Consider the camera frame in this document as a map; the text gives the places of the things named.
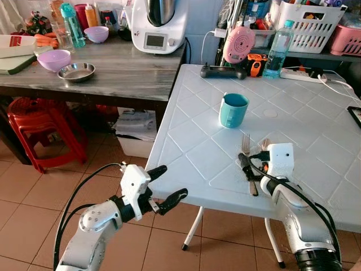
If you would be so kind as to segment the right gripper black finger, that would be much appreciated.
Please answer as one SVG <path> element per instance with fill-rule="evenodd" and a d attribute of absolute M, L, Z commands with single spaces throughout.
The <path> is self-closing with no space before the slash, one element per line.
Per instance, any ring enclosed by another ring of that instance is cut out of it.
<path fill-rule="evenodd" d="M 254 173 L 254 170 L 251 168 L 251 160 L 250 158 L 245 155 L 245 153 L 240 153 L 238 155 L 238 160 L 240 160 L 240 164 L 243 170 L 243 173 L 245 173 L 246 179 L 249 182 L 258 181 L 258 176 Z"/>

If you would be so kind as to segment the metal fork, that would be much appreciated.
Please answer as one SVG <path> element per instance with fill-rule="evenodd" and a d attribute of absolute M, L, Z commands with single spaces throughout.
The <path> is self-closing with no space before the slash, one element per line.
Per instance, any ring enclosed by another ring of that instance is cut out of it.
<path fill-rule="evenodd" d="M 241 152 L 247 156 L 250 155 L 250 136 L 249 136 L 249 134 L 243 135 Z M 253 196 L 258 196 L 258 189 L 256 187 L 255 181 L 249 182 L 249 191 Z"/>

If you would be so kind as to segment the orange and black gadget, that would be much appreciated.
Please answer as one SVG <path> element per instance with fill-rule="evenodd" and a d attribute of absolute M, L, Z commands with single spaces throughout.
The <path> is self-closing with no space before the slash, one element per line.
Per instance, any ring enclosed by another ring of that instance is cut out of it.
<path fill-rule="evenodd" d="M 268 56 L 266 54 L 248 54 L 246 59 L 245 70 L 248 77 L 262 77 Z"/>

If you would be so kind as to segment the black tablet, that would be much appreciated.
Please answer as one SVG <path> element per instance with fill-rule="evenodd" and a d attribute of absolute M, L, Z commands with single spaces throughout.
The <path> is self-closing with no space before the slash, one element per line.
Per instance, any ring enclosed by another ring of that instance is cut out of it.
<path fill-rule="evenodd" d="M 354 106 L 348 106 L 346 110 L 350 113 L 351 118 L 355 121 L 355 123 L 358 125 L 359 129 L 361 129 L 361 108 L 354 107 Z"/>

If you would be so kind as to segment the red plastic stool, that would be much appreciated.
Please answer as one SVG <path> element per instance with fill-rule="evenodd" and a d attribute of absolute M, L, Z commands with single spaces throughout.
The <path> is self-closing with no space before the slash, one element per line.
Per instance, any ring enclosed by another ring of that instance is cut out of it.
<path fill-rule="evenodd" d="M 21 97 L 10 103 L 7 116 L 8 123 L 39 173 L 44 174 L 46 168 L 64 165 L 74 160 L 81 164 L 87 162 L 87 134 L 65 102 Z M 59 134 L 70 152 L 41 159 L 34 147 L 37 143 L 49 146 L 49 135 L 54 132 Z"/>

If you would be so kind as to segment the white kitchen cooking machine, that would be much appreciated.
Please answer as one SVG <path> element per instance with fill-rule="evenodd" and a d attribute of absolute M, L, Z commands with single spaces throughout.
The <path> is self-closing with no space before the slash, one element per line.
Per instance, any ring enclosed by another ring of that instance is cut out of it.
<path fill-rule="evenodd" d="M 189 0 L 133 0 L 129 27 L 134 46 L 149 54 L 170 54 L 184 44 Z"/>

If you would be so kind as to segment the small purple plastic bowl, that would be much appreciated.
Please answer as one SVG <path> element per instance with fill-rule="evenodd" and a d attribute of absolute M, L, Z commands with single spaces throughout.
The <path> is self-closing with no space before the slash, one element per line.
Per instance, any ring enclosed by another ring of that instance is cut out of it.
<path fill-rule="evenodd" d="M 104 43 L 110 36 L 110 29 L 104 26 L 88 27 L 83 33 L 93 43 Z"/>

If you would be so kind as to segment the large purple plastic bowl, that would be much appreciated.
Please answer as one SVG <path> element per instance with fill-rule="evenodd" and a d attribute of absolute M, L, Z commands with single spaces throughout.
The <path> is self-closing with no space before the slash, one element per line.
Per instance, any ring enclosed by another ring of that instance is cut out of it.
<path fill-rule="evenodd" d="M 52 50 L 38 54 L 37 59 L 44 69 L 58 72 L 71 63 L 72 54 L 66 50 Z"/>

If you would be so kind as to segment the white plastic basket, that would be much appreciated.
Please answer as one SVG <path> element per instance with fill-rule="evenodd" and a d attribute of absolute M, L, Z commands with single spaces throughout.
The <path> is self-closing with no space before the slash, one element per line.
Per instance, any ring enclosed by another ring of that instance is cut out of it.
<path fill-rule="evenodd" d="M 330 40 L 345 11 L 341 7 L 317 7 L 273 0 L 270 8 L 270 22 L 275 29 L 281 29 L 286 20 L 294 21 L 294 34 L 289 47 L 292 53 L 319 54 Z"/>

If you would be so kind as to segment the pink plastic basket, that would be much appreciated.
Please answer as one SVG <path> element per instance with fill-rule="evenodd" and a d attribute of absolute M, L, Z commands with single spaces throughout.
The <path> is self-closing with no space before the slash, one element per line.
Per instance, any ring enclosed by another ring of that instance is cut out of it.
<path fill-rule="evenodd" d="M 361 56 L 361 29 L 336 26 L 332 38 L 328 41 L 330 54 L 336 56 Z"/>

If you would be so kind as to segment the teal drinking bottle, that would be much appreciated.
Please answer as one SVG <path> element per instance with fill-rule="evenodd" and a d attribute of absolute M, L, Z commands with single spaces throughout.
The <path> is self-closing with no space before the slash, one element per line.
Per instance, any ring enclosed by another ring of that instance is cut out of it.
<path fill-rule="evenodd" d="M 74 7 L 70 3 L 62 3 L 60 11 L 72 46 L 84 47 L 86 45 L 85 36 L 83 36 Z"/>

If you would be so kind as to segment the orange bottle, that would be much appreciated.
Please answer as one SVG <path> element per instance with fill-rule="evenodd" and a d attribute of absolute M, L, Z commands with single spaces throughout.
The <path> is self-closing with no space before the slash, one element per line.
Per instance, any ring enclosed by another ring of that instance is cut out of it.
<path fill-rule="evenodd" d="M 85 16 L 86 16 L 86 19 L 87 19 L 88 28 L 93 28 L 93 27 L 100 26 L 100 20 L 98 18 L 97 10 L 90 3 L 87 3 L 86 6 L 85 6 Z"/>

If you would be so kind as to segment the orange carrots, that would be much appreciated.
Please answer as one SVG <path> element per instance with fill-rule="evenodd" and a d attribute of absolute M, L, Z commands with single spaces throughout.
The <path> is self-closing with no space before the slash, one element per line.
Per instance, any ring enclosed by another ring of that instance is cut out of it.
<path fill-rule="evenodd" d="M 36 44 L 38 47 L 52 47 L 53 49 L 59 48 L 59 41 L 57 38 L 51 38 L 49 36 L 44 36 L 44 34 L 35 34 Z"/>

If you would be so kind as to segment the red cup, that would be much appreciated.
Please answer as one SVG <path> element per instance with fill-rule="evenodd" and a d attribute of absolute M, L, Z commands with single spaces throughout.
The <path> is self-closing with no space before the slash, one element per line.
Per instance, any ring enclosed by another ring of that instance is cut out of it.
<path fill-rule="evenodd" d="M 83 30 L 88 28 L 87 16 L 85 13 L 86 6 L 87 5 L 85 3 L 78 3 L 77 5 L 74 5 L 76 17 L 80 22 L 81 29 Z"/>

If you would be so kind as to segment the green cutting board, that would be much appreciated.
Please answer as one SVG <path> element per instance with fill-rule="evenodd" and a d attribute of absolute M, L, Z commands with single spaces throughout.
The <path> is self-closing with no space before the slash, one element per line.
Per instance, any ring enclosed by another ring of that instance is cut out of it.
<path fill-rule="evenodd" d="M 0 58 L 0 75 L 15 75 L 36 60 L 36 55 Z"/>

